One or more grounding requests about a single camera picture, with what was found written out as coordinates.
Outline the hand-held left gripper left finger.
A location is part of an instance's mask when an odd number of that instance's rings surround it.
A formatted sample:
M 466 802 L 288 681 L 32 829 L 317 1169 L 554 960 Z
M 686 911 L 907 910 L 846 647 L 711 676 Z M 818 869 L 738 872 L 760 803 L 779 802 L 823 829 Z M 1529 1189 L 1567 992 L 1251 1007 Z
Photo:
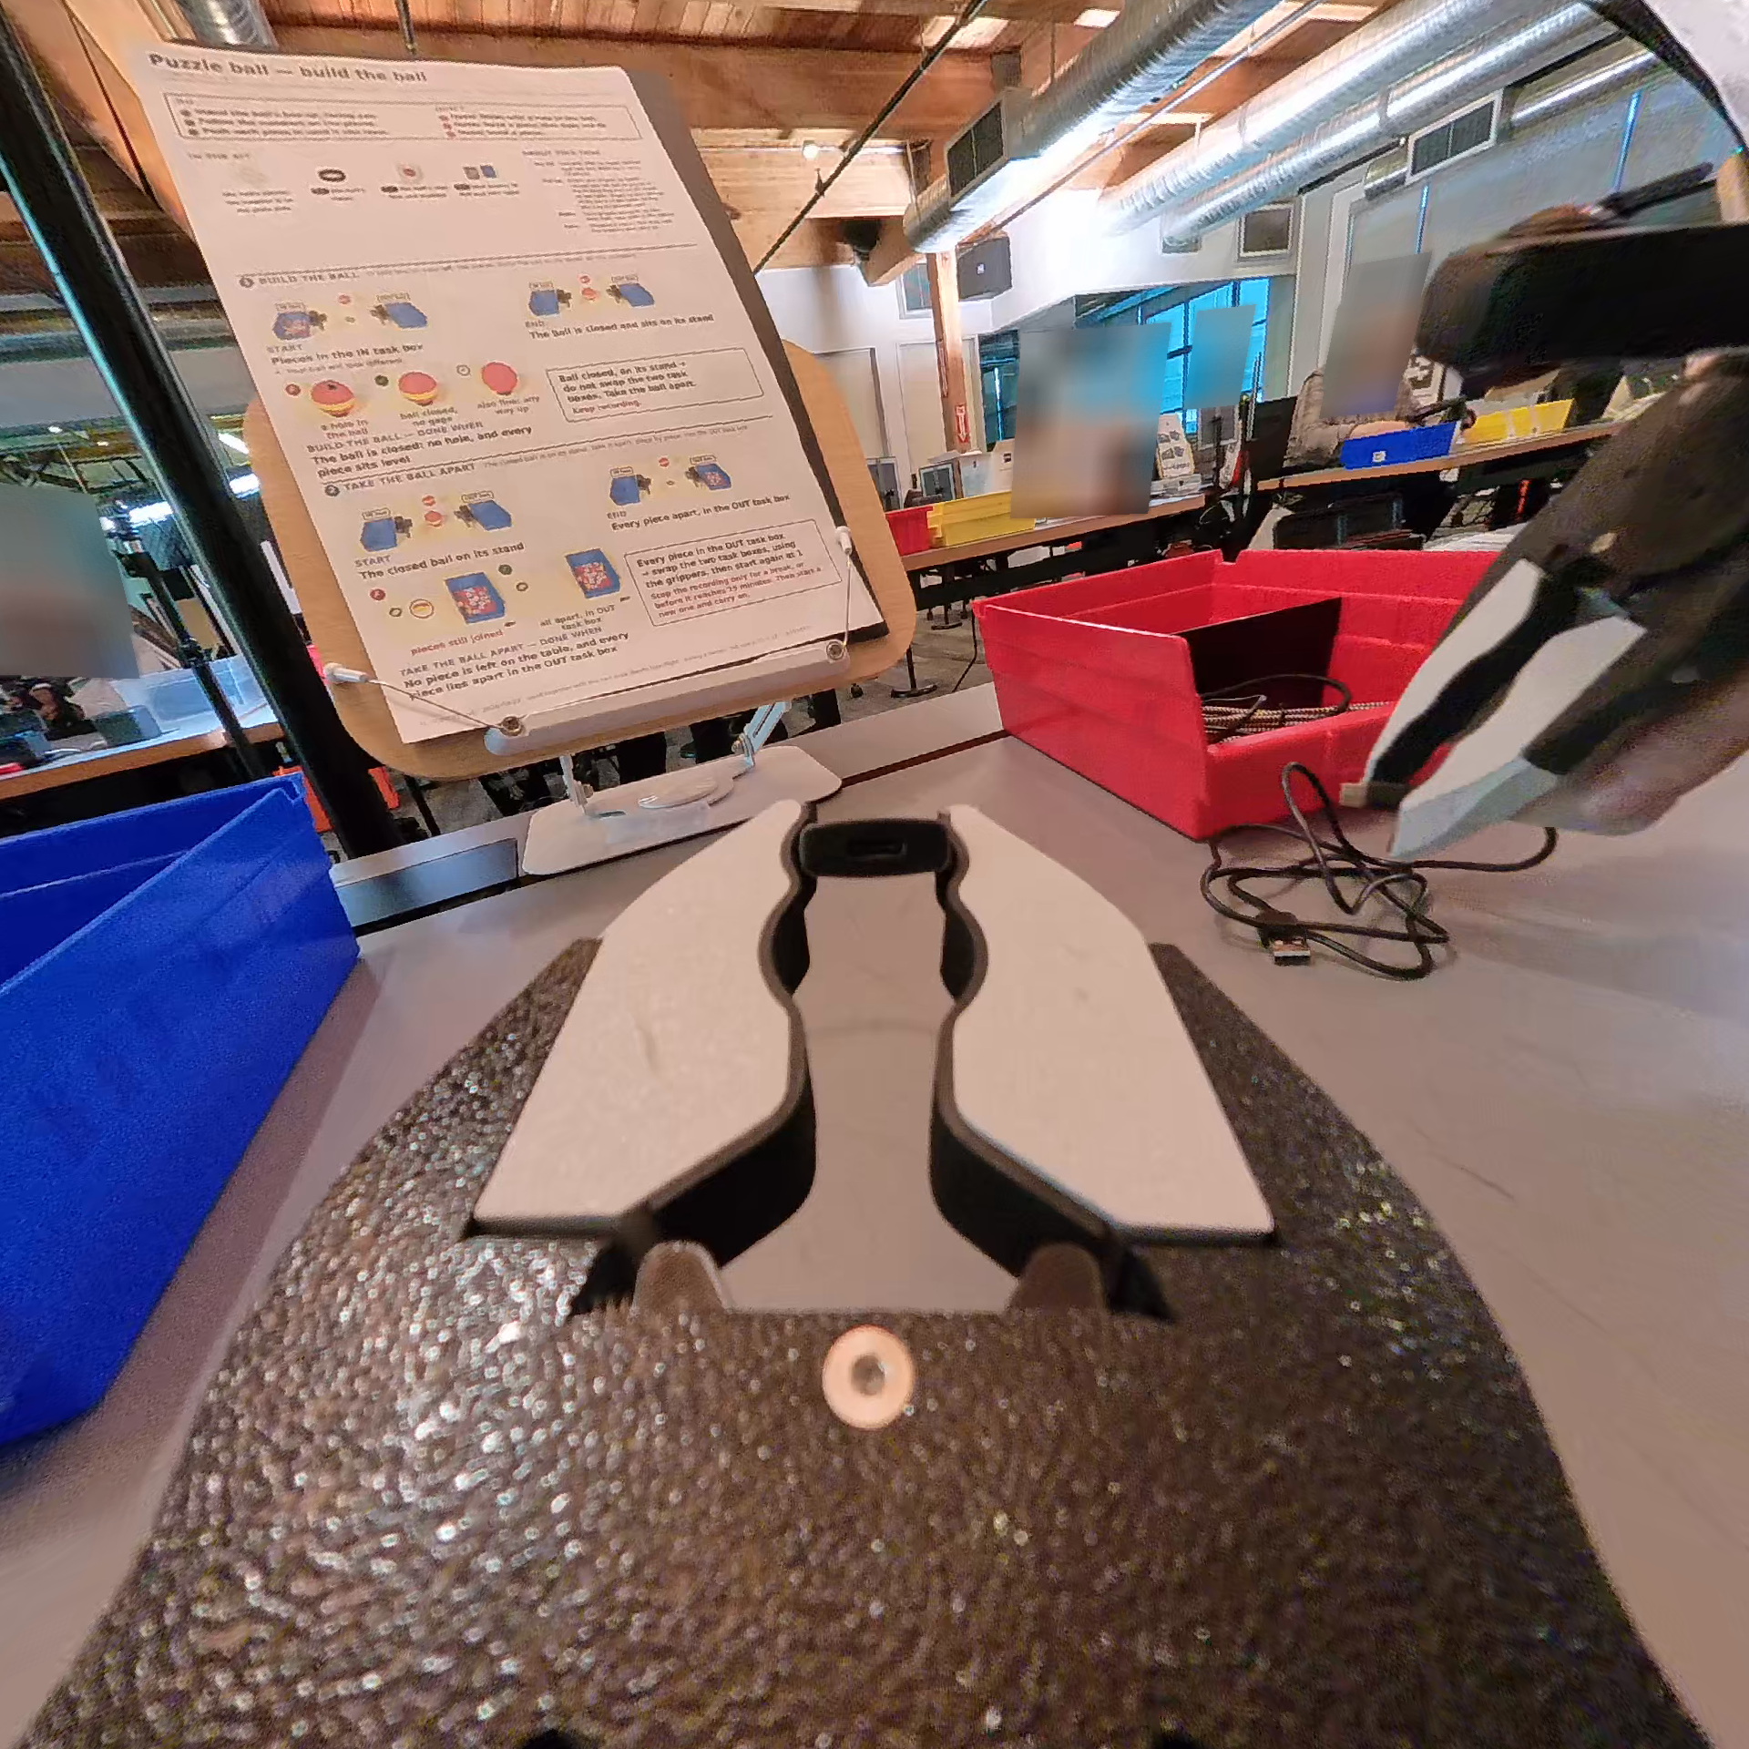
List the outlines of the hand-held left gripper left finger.
M 796 992 L 809 802 L 779 800 L 648 885 L 595 942 L 479 1192 L 479 1233 L 752 1250 L 815 1185 Z

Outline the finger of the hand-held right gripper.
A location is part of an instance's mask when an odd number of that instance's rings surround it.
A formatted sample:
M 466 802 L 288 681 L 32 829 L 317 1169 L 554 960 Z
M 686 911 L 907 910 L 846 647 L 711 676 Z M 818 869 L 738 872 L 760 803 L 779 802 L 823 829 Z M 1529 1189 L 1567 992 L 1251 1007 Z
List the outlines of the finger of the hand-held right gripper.
M 1415 668 L 1380 732 L 1359 802 L 1396 807 L 1432 755 L 1481 710 L 1551 636 L 1551 574 L 1519 556 L 1493 567 Z
M 1450 661 L 1429 661 L 1390 714 L 1390 755 L 1410 767 L 1394 776 L 1407 787 L 1394 806 L 1390 852 L 1419 860 L 1472 838 L 1489 825 L 1516 821 L 1562 783 L 1558 755 L 1535 752 L 1558 723 L 1604 684 L 1641 643 L 1645 631 L 1628 618 L 1573 627 L 1542 643 L 1508 681 L 1481 722 L 1459 732 L 1430 776 L 1411 755 L 1411 732 L 1432 732 Z

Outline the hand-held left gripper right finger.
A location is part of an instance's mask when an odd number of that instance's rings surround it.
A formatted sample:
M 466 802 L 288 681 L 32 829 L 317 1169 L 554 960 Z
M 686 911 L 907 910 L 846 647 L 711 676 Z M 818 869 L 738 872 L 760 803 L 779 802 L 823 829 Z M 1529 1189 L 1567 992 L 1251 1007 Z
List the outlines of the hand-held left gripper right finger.
M 1144 932 L 968 803 L 947 863 L 930 1192 L 1022 1277 L 1069 1246 L 1124 1281 L 1150 1246 L 1257 1246 L 1274 1213 Z

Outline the dark grey usb hub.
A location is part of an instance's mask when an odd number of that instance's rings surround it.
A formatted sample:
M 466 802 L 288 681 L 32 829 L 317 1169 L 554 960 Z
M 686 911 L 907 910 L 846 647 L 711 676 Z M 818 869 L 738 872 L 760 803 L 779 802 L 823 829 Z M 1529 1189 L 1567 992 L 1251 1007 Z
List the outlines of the dark grey usb hub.
M 796 864 L 813 881 L 939 878 L 954 869 L 954 840 L 935 818 L 817 821 L 796 840 Z

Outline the black divider card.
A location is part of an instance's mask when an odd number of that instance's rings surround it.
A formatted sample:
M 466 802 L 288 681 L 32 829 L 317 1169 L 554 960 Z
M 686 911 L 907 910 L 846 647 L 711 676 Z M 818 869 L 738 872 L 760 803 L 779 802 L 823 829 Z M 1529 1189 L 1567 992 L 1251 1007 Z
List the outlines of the black divider card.
M 1228 720 L 1347 710 L 1352 692 L 1336 676 L 1343 609 L 1326 597 L 1179 631 L 1196 703 Z

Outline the large red plastic bin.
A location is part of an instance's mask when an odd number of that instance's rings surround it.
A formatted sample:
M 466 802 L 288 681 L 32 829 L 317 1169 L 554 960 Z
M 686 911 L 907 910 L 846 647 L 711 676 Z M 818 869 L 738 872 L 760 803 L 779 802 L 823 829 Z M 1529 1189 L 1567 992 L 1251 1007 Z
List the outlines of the large red plastic bin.
M 1364 776 L 1404 688 L 1488 552 L 1215 552 L 977 602 L 1006 732 L 1194 842 L 1285 818 L 1282 767 L 1330 796 Z M 1179 631 L 1340 597 L 1338 713 L 1204 713 Z

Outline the long wooden work table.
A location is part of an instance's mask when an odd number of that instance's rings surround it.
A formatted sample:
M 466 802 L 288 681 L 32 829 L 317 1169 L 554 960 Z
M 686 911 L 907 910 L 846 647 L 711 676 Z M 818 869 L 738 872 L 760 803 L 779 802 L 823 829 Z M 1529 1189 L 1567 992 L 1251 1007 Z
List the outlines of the long wooden work table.
M 1036 546 L 1079 546 L 1096 536 L 1129 534 L 1156 523 L 1181 520 L 1183 517 L 1194 519 L 1206 509 L 1206 501 L 1206 493 L 1179 493 L 1150 503 L 1150 509 L 1139 515 L 1098 515 L 1046 520 L 1023 532 L 968 539 L 951 546 L 930 546 L 929 550 L 904 555 L 901 564 L 907 574 L 921 576 L 947 572 L 954 566 L 972 564 L 985 556 L 1006 556 Z

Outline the large blue plastic bin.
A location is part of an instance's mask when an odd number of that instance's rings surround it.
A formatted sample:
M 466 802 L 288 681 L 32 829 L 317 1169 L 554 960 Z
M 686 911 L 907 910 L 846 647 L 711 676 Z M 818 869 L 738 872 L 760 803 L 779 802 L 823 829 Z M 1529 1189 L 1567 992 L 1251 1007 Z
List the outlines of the large blue plastic bin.
M 93 1410 L 359 958 L 291 776 L 3 843 L 3 1441 Z

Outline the instruction sheet on wooden stand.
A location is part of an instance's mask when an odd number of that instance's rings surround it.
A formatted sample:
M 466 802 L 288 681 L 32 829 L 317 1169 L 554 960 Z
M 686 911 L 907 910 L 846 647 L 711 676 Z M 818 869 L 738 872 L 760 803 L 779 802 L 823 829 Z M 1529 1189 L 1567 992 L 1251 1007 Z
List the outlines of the instruction sheet on wooden stand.
M 820 681 L 820 688 L 846 688 L 854 681 L 867 681 L 907 654 L 913 643 L 915 602 L 886 512 L 865 472 L 863 453 L 854 440 L 854 424 L 834 378 L 813 354 L 779 335 L 755 269 L 746 258 L 729 211 L 691 135 L 674 85 L 663 73 L 644 69 L 631 69 L 627 78 L 644 102 L 659 140 L 689 187 L 691 200 L 711 229 L 713 246 L 723 258 L 729 273 L 733 273 L 736 295 L 747 308 L 755 335 L 774 364 L 780 391 L 797 425 L 802 425 L 804 444 L 820 488 L 842 512 L 854 560 L 886 625 L 881 634 L 853 632 L 844 663 Z M 250 404 L 244 432 L 252 440 L 253 468 L 260 479 L 260 499 L 319 654 L 337 661 L 339 666 L 373 670 L 354 609 L 345 597 L 261 401 Z M 594 752 L 624 739 L 723 718 L 738 709 L 777 699 L 797 699 L 807 692 L 799 676 L 747 681 L 747 672 L 747 666 L 736 666 L 723 696 L 711 693 L 703 681 L 693 681 L 689 692 L 674 693 L 674 705 L 665 713 L 659 713 L 655 705 L 646 705 L 642 718 L 615 722 L 564 720 L 554 734 L 513 734 L 509 737 L 509 748 L 501 755 L 489 750 L 491 732 L 478 726 L 464 726 L 461 732 L 410 744 L 397 734 L 382 688 L 373 681 L 332 681 L 328 688 L 341 729 L 360 748 L 368 765 L 385 765 L 437 780 L 469 780 L 547 760 Z

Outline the printed instruction sheet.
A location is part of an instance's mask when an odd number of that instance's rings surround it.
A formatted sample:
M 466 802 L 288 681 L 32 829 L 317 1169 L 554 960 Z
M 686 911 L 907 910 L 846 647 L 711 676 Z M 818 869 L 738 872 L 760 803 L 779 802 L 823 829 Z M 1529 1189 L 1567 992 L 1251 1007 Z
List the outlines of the printed instruction sheet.
M 134 87 L 398 740 L 886 631 L 655 81 L 161 44 Z

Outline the black metal pole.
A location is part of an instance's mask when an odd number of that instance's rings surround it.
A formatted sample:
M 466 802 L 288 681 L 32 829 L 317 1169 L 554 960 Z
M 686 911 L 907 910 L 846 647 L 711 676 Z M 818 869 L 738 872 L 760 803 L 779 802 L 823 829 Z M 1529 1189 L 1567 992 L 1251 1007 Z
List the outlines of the black metal pole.
M 273 570 L 236 510 L 216 437 L 187 395 L 100 212 L 35 64 L 3 23 L 7 191 L 86 349 L 161 480 L 283 739 L 348 857 L 404 843 L 339 726 Z

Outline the large silver air duct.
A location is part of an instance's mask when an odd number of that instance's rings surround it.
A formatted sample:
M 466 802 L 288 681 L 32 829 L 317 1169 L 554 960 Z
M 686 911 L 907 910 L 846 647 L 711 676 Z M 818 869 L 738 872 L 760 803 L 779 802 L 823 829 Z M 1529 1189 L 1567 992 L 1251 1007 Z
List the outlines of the large silver air duct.
M 945 148 L 945 172 L 906 212 L 907 249 L 956 249 L 1172 93 L 1270 2 L 1129 2 L 1042 91 L 1004 91 Z

